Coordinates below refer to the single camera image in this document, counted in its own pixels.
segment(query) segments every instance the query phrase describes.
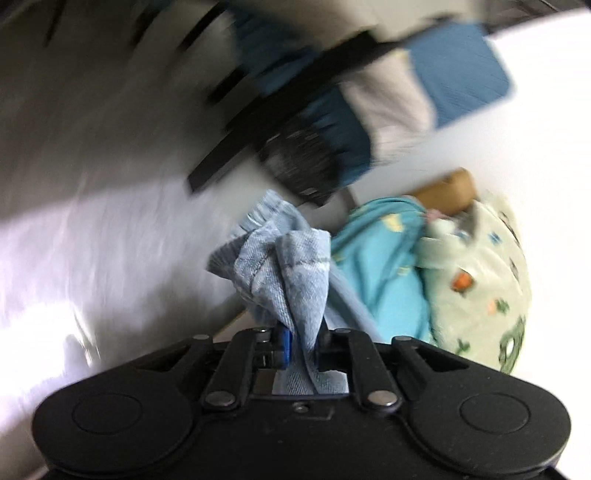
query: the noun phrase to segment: white surface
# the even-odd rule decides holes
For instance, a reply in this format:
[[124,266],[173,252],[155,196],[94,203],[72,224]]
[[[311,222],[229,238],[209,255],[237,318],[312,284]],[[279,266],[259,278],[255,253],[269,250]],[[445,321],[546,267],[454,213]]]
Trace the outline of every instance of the white surface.
[[534,295],[515,374],[566,405],[573,427],[559,468],[573,480],[587,480],[591,13],[531,22],[493,43],[515,85],[510,99],[438,132],[353,190],[364,202],[466,167],[480,190],[509,197],[521,224]]

